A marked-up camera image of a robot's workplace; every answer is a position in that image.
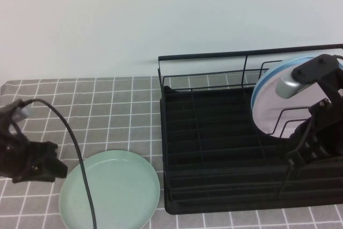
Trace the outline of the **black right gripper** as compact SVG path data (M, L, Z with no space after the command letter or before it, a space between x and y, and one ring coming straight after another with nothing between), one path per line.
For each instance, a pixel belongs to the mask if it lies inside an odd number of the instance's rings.
M309 164L333 157L326 144L342 143L342 70L317 80L326 98L310 108L311 120L300 124L290 136L285 158L290 164Z

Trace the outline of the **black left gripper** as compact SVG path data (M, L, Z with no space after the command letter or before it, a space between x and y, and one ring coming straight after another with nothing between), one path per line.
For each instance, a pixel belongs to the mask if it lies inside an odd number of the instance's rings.
M30 141L22 133L1 129L1 176L13 183L65 179L68 167L57 158L57 149L58 145L50 141Z

